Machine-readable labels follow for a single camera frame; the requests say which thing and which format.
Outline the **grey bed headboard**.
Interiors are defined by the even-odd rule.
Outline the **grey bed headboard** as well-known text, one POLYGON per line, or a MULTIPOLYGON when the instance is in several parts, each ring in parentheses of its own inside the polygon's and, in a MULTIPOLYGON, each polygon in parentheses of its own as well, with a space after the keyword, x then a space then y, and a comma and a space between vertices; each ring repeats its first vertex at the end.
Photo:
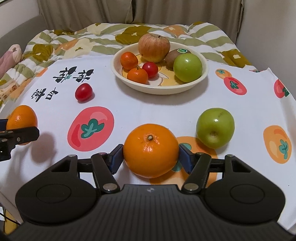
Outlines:
POLYGON ((22 23, 1 37, 1 56, 3 56, 13 44, 18 44, 22 52, 24 52, 30 40, 46 29, 47 24, 42 15, 38 15, 22 23))

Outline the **green apple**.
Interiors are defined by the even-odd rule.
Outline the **green apple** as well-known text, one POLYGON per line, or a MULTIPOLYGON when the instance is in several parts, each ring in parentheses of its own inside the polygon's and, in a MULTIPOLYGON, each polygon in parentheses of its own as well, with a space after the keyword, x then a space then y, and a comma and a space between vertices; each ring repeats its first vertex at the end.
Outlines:
POLYGON ((223 108, 205 110, 196 124, 197 138, 211 149, 218 149, 228 144, 234 135, 234 130, 234 118, 223 108))
POLYGON ((179 55, 173 64, 175 76, 184 83, 190 83, 200 78, 203 67, 201 60, 192 53, 179 55))

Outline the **small mandarin front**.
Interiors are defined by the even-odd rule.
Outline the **small mandarin front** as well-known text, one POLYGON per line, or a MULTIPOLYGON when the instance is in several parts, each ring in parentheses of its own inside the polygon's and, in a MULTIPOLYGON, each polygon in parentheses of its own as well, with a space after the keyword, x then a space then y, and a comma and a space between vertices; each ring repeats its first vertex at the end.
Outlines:
POLYGON ((120 63, 125 70, 131 70, 138 66, 138 59, 132 52, 124 52, 120 57, 120 63))

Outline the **pink plush toy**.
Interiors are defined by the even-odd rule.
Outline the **pink plush toy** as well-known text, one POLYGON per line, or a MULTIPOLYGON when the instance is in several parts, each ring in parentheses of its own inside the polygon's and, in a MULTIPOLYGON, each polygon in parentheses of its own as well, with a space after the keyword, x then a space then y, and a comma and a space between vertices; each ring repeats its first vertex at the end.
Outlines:
POLYGON ((15 67, 21 60, 22 49, 19 44, 13 44, 0 59, 0 78, 11 68, 15 67))

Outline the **white fruit print cloth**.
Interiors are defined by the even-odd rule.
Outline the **white fruit print cloth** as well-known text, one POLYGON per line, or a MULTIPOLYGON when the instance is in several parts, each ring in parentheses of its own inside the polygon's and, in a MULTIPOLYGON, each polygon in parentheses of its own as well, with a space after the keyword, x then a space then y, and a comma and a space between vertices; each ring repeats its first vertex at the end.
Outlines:
POLYGON ((289 229, 295 224, 295 99, 279 94, 279 78, 270 69, 252 72, 209 62, 207 78, 183 93, 151 95, 136 91, 118 79, 111 56, 58 60, 34 78, 17 101, 6 104, 1 116, 17 106, 28 105, 36 113, 40 137, 17 146, 11 159, 1 162, 1 204, 14 218, 16 192, 28 181, 69 154, 89 158, 110 152, 144 123, 167 127, 194 152, 219 158, 233 154, 279 186, 286 197, 279 222, 289 229), (88 83, 93 95, 81 102, 76 89, 88 83), (205 110, 223 108, 234 117, 235 132, 228 145, 212 151, 196 140, 196 123, 205 110), (98 132, 89 150, 69 144, 69 129, 79 113, 98 113, 111 133, 98 132))

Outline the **large orange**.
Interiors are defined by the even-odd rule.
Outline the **large orange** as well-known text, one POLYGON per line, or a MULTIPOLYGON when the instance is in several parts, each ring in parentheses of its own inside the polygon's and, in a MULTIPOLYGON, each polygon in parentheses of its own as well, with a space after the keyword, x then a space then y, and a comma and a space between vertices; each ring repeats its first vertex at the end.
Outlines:
POLYGON ((127 167, 144 178, 157 178, 168 173, 179 158, 179 143, 166 127, 146 123, 136 127, 123 145, 127 167))

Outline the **brown kiwi with sticker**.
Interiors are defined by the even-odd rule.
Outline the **brown kiwi with sticker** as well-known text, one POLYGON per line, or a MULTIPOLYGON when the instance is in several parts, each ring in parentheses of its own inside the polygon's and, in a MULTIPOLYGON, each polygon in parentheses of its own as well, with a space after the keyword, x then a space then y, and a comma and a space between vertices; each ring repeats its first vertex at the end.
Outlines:
POLYGON ((175 59, 182 54, 191 53, 189 50, 184 48, 178 48, 175 50, 170 51, 167 56, 165 57, 166 67, 168 69, 173 69, 175 59))

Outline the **red cherry tomato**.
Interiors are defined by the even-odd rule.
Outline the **red cherry tomato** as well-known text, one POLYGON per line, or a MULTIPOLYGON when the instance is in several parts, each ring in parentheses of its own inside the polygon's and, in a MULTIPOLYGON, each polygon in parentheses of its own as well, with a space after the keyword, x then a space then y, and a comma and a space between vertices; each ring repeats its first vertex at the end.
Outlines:
POLYGON ((81 84, 75 91, 75 98, 81 102, 87 101, 92 95, 93 90, 88 83, 81 84))

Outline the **cream duck plate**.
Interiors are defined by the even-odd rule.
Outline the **cream duck plate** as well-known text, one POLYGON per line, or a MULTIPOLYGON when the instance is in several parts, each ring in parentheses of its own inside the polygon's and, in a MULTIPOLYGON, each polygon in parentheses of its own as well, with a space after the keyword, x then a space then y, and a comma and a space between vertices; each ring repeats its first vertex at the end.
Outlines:
POLYGON ((126 84, 132 89, 135 89, 143 93, 154 94, 154 95, 170 95, 170 94, 177 94, 177 93, 187 91, 193 88, 195 85, 197 85, 207 77, 209 73, 209 64, 206 58, 201 53, 195 51, 191 47, 186 46, 184 44, 176 43, 176 42, 170 42, 170 44, 171 44, 171 48, 170 48, 171 51, 175 49, 186 49, 200 59, 202 63, 202 75, 200 78, 190 83, 181 82, 175 76, 175 73, 173 72, 173 70, 168 69, 166 67, 165 61, 161 61, 160 63, 157 63, 158 74, 154 78, 149 79, 147 84, 136 83, 134 81, 127 79, 126 77, 127 77, 128 71, 123 69, 120 63, 120 57, 123 53, 131 52, 135 54, 135 56, 138 59, 138 66, 140 67, 143 66, 144 63, 146 62, 139 54, 138 43, 131 44, 124 47, 113 56, 111 61, 112 72, 124 84, 126 84))

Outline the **small mandarin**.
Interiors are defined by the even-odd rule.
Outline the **small mandarin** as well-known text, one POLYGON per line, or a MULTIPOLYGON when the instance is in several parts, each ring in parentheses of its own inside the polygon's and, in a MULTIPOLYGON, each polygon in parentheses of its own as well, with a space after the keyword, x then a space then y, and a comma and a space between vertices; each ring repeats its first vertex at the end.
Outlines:
POLYGON ((136 83, 147 84, 149 76, 144 69, 135 67, 128 72, 127 79, 136 83))
POLYGON ((120 63, 125 70, 131 70, 138 66, 138 59, 132 52, 124 52, 120 57, 120 63))

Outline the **red yellow apple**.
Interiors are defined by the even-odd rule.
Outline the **red yellow apple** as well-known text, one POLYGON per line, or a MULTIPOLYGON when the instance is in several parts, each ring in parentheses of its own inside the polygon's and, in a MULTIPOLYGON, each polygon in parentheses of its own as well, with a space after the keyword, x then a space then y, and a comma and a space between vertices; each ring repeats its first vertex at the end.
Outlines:
POLYGON ((138 51, 144 60, 159 63, 171 48, 167 38, 157 34, 145 34, 138 41, 138 51))

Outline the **floral striped quilt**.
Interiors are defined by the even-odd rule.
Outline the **floral striped quilt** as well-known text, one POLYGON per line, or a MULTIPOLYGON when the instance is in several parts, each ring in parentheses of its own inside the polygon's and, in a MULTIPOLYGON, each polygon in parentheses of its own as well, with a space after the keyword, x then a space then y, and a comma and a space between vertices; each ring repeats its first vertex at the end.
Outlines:
POLYGON ((240 68, 252 65, 230 38, 211 23, 195 22, 189 26, 95 23, 76 32, 44 30, 26 42, 20 62, 2 76, 1 105, 16 100, 34 77, 41 76, 59 59, 114 55, 147 33, 189 46, 211 61, 240 68))

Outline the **small red tomato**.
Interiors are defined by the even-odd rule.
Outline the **small red tomato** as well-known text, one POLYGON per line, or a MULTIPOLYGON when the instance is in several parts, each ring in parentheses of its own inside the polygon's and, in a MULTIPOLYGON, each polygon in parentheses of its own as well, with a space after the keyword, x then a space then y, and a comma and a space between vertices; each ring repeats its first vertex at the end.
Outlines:
POLYGON ((142 69, 145 70, 149 78, 153 78, 158 74, 158 66, 153 62, 146 62, 142 66, 142 69))

